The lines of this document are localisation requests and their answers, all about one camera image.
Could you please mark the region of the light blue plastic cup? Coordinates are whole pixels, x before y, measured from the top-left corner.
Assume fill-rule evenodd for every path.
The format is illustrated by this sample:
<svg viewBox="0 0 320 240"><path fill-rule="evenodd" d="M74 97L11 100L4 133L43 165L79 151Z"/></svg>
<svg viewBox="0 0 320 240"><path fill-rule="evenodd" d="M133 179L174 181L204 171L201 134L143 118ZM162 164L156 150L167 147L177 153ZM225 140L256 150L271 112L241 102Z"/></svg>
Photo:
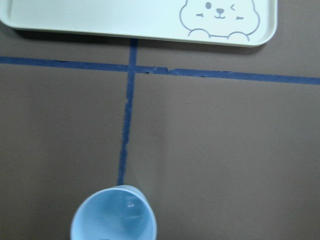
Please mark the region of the light blue plastic cup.
<svg viewBox="0 0 320 240"><path fill-rule="evenodd" d="M71 240L155 240L155 214L136 187L118 185L89 196L76 210Z"/></svg>

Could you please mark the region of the white bear print tray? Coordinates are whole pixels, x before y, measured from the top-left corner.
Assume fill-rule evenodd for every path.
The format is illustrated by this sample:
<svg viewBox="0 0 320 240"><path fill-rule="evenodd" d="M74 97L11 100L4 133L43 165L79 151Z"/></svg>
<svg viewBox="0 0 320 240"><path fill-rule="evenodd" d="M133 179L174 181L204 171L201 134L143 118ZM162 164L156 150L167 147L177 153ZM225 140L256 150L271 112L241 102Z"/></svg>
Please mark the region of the white bear print tray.
<svg viewBox="0 0 320 240"><path fill-rule="evenodd" d="M257 47L276 32L276 0L3 0L16 30Z"/></svg>

